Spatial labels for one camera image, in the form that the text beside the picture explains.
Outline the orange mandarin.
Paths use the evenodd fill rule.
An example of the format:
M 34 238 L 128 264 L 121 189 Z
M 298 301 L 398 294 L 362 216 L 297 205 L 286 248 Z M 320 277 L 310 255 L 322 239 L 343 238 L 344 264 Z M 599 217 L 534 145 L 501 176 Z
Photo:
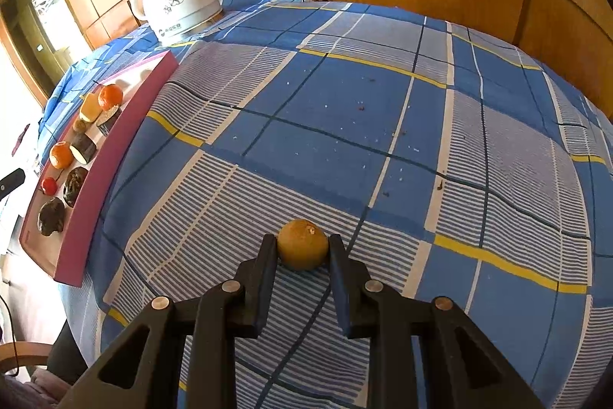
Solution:
M 103 111 L 108 111 L 113 107 L 123 104 L 124 93 L 117 84 L 108 84 L 101 88 L 98 93 L 98 103 Z
M 67 141 L 55 143 L 51 148 L 49 161 L 57 170 L 63 170 L 70 167 L 74 161 L 74 155 L 70 149 L 70 144 Z

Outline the cut sugarcane-like cylinder piece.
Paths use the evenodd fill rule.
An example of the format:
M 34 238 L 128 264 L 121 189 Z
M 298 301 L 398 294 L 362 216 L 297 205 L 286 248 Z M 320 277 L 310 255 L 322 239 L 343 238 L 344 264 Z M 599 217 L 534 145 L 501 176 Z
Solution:
M 98 147 L 89 136 L 84 133 L 78 133 L 70 142 L 70 151 L 80 164 L 87 165 L 95 158 Z

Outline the blue plaid tablecloth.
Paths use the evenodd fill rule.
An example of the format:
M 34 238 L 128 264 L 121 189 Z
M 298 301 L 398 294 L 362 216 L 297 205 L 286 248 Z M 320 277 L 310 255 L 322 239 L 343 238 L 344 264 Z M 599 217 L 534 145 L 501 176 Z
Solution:
M 398 8 L 225 0 L 106 196 L 82 286 L 86 362 L 154 297 L 229 279 L 293 219 L 405 296 L 450 297 L 543 405 L 612 359 L 612 125 L 545 64 Z

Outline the cut fruit with dark skin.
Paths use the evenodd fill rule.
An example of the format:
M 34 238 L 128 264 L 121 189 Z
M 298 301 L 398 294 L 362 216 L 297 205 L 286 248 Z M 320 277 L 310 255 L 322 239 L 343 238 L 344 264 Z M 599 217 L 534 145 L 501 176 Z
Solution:
M 101 134 L 107 137 L 120 116 L 121 107 L 113 106 L 100 114 L 99 118 L 95 122 L 95 125 Z

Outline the dark brown spiky fruit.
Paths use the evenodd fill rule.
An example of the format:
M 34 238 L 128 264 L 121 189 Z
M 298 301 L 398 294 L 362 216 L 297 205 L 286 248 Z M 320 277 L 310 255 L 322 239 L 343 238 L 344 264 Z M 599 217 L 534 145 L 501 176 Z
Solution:
M 80 190 L 85 182 L 89 171 L 81 166 L 73 168 L 68 174 L 64 182 L 62 196 L 66 205 L 74 208 Z

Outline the white pink-rimmed cardboard tray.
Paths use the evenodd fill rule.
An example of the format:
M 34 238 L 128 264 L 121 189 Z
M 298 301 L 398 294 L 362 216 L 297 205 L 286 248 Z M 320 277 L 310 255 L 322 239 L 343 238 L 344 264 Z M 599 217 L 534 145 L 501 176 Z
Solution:
M 67 177 L 81 165 L 79 160 L 83 154 L 77 151 L 66 169 L 58 170 L 46 163 L 41 170 L 42 179 L 56 179 L 57 191 L 52 196 L 41 190 L 34 192 L 24 216 L 19 243 L 32 261 L 58 283 L 69 286 L 82 283 L 95 223 L 115 172 L 155 97 L 178 66 L 174 54 L 165 51 L 122 69 L 93 89 L 99 92 L 110 84 L 120 87 L 124 93 L 121 112 L 107 134 L 103 134 L 96 123 L 87 129 L 89 142 L 94 145 L 92 158 L 83 165 L 89 174 L 75 203 L 64 208 L 62 231 L 48 236 L 38 230 L 38 214 L 47 202 L 64 201 L 63 187 Z

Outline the small red tomato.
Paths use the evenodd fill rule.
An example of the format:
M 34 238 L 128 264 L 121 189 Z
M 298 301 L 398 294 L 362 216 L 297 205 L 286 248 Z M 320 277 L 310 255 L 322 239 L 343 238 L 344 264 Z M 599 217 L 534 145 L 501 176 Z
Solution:
M 53 176 L 44 177 L 41 181 L 41 192 L 47 196 L 54 196 L 57 193 L 58 185 Z

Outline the small brown kiwi fruit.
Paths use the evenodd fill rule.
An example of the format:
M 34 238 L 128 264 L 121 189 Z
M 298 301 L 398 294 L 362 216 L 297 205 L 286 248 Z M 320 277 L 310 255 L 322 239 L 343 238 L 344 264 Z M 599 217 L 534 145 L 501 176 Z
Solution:
M 76 134 L 84 134 L 89 129 L 89 126 L 89 122 L 84 119 L 77 118 L 72 124 L 72 129 Z

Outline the wooden door with glass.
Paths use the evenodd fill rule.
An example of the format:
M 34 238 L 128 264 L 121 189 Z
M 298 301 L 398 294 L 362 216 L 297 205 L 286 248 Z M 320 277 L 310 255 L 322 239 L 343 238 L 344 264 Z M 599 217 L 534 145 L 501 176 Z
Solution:
M 7 52 L 35 101 L 45 104 L 70 66 L 62 39 L 73 21 L 66 0 L 1 0 Z

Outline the small yellow round fruit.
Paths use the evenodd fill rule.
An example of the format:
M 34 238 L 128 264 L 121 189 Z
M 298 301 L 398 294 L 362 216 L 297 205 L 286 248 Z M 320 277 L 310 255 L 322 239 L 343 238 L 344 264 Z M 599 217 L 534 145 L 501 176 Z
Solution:
M 305 219 L 286 223 L 276 237 L 282 263 L 294 271 L 311 271 L 325 261 L 328 241 L 323 230 Z

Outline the orange mandarin in tray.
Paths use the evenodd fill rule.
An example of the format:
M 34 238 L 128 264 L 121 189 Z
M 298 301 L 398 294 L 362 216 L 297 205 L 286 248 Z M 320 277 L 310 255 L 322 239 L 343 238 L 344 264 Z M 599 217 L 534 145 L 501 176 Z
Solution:
M 123 104 L 124 93 L 117 84 L 108 84 L 101 88 L 98 93 L 98 103 L 103 111 L 108 111 L 113 107 Z

